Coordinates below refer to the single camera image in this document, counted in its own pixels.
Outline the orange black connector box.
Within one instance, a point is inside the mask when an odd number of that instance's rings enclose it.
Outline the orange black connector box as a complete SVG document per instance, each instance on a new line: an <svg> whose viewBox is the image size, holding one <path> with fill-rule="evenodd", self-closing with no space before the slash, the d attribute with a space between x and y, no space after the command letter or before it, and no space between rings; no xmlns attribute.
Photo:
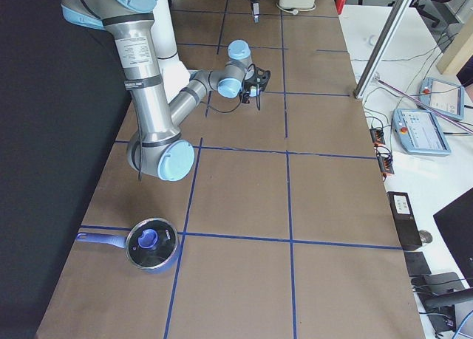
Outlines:
<svg viewBox="0 0 473 339"><path fill-rule="evenodd" d="M381 128L371 128L370 136L374 146L385 146L384 130Z"/></svg>

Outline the near teach pendant tablet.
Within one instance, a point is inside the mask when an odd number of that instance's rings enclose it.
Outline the near teach pendant tablet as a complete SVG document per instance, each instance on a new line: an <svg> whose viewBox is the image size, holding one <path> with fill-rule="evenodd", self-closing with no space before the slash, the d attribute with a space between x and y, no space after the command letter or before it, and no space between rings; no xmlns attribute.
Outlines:
<svg viewBox="0 0 473 339"><path fill-rule="evenodd" d="M395 109L392 127L406 153L450 155L451 149L433 113L421 109Z"/></svg>

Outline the teach pendant tablet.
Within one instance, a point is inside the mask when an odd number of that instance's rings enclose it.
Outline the teach pendant tablet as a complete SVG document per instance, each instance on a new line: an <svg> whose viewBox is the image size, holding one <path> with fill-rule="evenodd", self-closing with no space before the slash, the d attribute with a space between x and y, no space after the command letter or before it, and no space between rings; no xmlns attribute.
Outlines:
<svg viewBox="0 0 473 339"><path fill-rule="evenodd" d="M419 101L456 121L464 118L465 89L456 83L425 78L419 89Z"/></svg>
<svg viewBox="0 0 473 339"><path fill-rule="evenodd" d="M395 109L392 127L406 153L450 155L451 149L433 113L421 109Z"/></svg>

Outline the blue saucepan with glass lid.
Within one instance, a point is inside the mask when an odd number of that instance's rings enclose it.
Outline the blue saucepan with glass lid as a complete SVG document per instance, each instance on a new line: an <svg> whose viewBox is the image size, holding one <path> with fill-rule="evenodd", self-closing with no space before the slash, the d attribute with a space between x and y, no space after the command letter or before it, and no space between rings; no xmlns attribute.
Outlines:
<svg viewBox="0 0 473 339"><path fill-rule="evenodd" d="M181 253L175 226L162 218L143 220L136 224L127 236L80 232L75 240L123 248L129 262L148 273L167 271Z"/></svg>

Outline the far teach pendant tablet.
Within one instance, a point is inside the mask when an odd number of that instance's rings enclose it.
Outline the far teach pendant tablet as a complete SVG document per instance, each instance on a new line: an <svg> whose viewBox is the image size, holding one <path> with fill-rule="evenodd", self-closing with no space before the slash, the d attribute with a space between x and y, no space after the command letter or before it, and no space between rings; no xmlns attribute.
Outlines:
<svg viewBox="0 0 473 339"><path fill-rule="evenodd" d="M419 89L419 101L456 121L464 118L465 89L456 83L425 78Z"/></svg>

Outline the black power brick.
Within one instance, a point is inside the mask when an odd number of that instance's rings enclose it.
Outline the black power brick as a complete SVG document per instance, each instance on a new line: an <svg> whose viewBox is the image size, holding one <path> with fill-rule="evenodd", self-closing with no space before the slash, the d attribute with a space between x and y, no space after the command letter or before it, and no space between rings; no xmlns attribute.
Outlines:
<svg viewBox="0 0 473 339"><path fill-rule="evenodd" d="M408 194L405 192L388 191L387 197L398 239L403 250L417 250L422 246L422 241Z"/></svg>

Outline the black monitor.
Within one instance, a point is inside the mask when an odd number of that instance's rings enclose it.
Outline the black monitor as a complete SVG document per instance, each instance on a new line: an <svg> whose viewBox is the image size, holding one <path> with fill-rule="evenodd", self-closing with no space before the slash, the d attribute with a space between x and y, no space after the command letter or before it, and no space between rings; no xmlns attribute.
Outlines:
<svg viewBox="0 0 473 339"><path fill-rule="evenodd" d="M472 286L472 190L439 210L434 220L455 263Z"/></svg>

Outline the aluminium frame post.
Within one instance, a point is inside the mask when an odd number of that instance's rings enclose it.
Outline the aluminium frame post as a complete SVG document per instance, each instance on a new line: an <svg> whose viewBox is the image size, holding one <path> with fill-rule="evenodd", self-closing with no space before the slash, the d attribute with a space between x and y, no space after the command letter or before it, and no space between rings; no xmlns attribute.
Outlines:
<svg viewBox="0 0 473 339"><path fill-rule="evenodd" d="M387 21L381 30L381 34L376 41L374 49L370 54L368 62L361 74L361 77L357 83L357 86L353 92L355 98L362 99L363 95L370 83L375 76L375 71L384 56L390 41L393 39L398 26L400 25L404 14L409 7L412 0L396 0L392 9L388 15Z"/></svg>

